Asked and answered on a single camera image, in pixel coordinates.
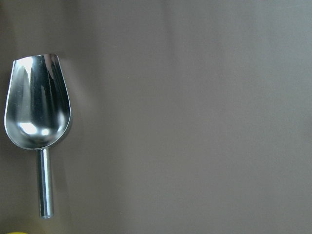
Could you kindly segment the yellow lemon lower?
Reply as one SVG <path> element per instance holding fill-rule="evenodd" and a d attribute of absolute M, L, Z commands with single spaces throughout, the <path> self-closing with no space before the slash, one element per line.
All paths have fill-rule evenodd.
<path fill-rule="evenodd" d="M 28 234 L 28 233 L 25 233 L 25 232 L 9 232 L 9 233 L 6 233 L 6 234 Z"/>

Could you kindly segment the steel ice scoop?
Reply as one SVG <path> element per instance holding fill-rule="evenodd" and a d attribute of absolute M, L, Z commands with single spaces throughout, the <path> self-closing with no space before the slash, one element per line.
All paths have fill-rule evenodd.
<path fill-rule="evenodd" d="M 18 147 L 37 152 L 39 215 L 54 215 L 49 149 L 67 134 L 71 124 L 70 99 L 56 54 L 13 61 L 4 127 Z"/>

